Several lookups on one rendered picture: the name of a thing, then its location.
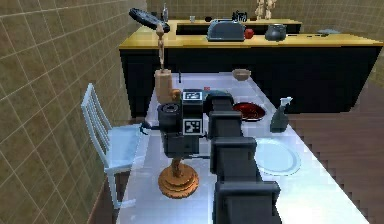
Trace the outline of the grey spray bottle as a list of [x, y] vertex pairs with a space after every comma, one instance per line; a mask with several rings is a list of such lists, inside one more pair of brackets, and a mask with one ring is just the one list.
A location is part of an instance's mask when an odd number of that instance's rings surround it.
[[292, 100], [292, 97], [285, 97], [280, 99], [280, 105], [273, 114], [270, 122], [271, 133], [282, 133], [287, 129], [289, 119], [285, 114], [285, 109]]

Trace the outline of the dark red bowl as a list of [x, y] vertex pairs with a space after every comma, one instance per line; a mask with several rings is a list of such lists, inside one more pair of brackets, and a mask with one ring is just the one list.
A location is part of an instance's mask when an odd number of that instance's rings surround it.
[[239, 102], [233, 105], [235, 111], [239, 111], [243, 121], [257, 122], [265, 115], [266, 111], [261, 106], [252, 102]]

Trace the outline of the tall wooden statue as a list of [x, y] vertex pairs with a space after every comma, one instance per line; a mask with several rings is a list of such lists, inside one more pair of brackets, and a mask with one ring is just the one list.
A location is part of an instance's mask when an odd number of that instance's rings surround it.
[[[160, 104], [171, 103], [178, 99], [180, 91], [172, 87], [171, 71], [164, 68], [164, 29], [161, 23], [156, 27], [156, 34], [160, 60], [160, 68], [154, 74], [156, 96]], [[172, 199], [187, 198], [195, 192], [199, 184], [197, 172], [181, 161], [181, 158], [173, 158], [171, 165], [158, 178], [160, 191]]]

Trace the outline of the brown bowl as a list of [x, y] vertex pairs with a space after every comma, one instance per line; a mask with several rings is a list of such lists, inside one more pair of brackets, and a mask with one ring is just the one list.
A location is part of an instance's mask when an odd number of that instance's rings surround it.
[[232, 75], [237, 81], [246, 81], [251, 76], [251, 72], [247, 69], [234, 69]]

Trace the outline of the black frying pan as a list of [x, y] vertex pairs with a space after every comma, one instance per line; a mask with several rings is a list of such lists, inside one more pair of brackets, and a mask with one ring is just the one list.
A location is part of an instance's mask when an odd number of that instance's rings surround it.
[[170, 26], [166, 22], [141, 9], [131, 8], [129, 10], [129, 15], [138, 23], [152, 30], [156, 30], [157, 26], [161, 24], [165, 33], [170, 31]]

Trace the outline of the white dining table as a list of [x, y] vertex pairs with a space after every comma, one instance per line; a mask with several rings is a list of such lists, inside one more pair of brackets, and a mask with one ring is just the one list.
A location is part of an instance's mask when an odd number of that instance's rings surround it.
[[[264, 174], [265, 181], [276, 181], [280, 188], [276, 207], [283, 224], [369, 224], [323, 165], [292, 128], [280, 134], [269, 131], [275, 106], [252, 79], [237, 81], [230, 72], [183, 73], [173, 75], [177, 89], [196, 88], [226, 90], [236, 102], [254, 102], [266, 110], [259, 122], [242, 124], [243, 134], [254, 138], [273, 138], [296, 151], [300, 169], [289, 176]], [[190, 197], [170, 199], [158, 187], [158, 176], [170, 160], [162, 148], [161, 135], [151, 131], [137, 150], [145, 159], [130, 173], [124, 197], [134, 199], [132, 208], [122, 208], [116, 224], [212, 224], [212, 205], [216, 176], [210, 173], [208, 159], [188, 159], [199, 175], [199, 187]]]

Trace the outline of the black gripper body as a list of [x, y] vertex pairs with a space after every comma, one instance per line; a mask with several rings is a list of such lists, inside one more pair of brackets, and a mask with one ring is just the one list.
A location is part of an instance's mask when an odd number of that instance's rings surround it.
[[168, 158], [187, 158], [199, 153], [199, 137], [182, 133], [181, 106], [162, 104], [157, 108], [164, 153]]

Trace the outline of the white plate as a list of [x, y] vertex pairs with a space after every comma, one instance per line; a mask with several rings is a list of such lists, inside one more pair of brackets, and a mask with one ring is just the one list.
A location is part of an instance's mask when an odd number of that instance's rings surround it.
[[273, 176], [289, 176], [301, 167], [299, 154], [275, 139], [259, 138], [255, 161], [260, 171]]

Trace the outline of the black counter with yellow top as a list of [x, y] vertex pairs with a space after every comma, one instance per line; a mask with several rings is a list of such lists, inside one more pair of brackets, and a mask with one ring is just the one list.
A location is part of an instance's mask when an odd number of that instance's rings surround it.
[[280, 42], [255, 35], [242, 42], [209, 42], [204, 35], [164, 35], [165, 67], [183, 88], [224, 89], [224, 75], [251, 72], [270, 102], [291, 96], [290, 113], [347, 112], [355, 102], [384, 43], [351, 34], [294, 34]]

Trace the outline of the tan wooden figure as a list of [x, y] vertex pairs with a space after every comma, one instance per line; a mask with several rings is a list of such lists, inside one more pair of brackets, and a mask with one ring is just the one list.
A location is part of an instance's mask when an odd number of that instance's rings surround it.
[[257, 0], [257, 8], [255, 10], [256, 19], [271, 19], [272, 10], [275, 8], [276, 2], [277, 0]]

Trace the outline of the dark grey kettle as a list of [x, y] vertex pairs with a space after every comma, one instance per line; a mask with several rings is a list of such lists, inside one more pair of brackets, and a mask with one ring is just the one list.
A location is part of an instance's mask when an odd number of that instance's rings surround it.
[[268, 41], [283, 41], [286, 38], [286, 26], [284, 24], [271, 24], [265, 33]]

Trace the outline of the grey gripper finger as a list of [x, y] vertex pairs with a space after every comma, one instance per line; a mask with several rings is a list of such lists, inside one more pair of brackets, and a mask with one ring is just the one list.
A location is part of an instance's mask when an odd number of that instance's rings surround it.
[[148, 130], [160, 130], [160, 126], [152, 126], [147, 121], [143, 121], [143, 122], [141, 122], [139, 130], [140, 130], [140, 132], [142, 134], [148, 135], [148, 133], [146, 133], [144, 131], [145, 129], [148, 129]]

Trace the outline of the grey toaster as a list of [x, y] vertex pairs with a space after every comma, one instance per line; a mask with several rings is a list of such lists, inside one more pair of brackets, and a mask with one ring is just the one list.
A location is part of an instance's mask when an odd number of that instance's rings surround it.
[[243, 41], [245, 26], [231, 19], [212, 20], [207, 31], [207, 40], [216, 41]]

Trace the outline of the white slatted chair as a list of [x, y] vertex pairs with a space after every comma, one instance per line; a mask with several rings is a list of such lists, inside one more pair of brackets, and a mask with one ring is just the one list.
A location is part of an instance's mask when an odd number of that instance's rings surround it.
[[89, 83], [81, 109], [90, 139], [103, 163], [115, 209], [132, 207], [135, 200], [119, 201], [115, 176], [130, 171], [140, 143], [139, 125], [113, 127], [105, 115], [94, 85]]

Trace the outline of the black dish rack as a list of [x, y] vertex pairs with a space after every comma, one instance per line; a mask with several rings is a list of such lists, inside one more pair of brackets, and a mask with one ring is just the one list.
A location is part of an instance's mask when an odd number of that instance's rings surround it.
[[239, 22], [246, 22], [248, 19], [246, 12], [235, 11], [232, 13], [232, 20]]

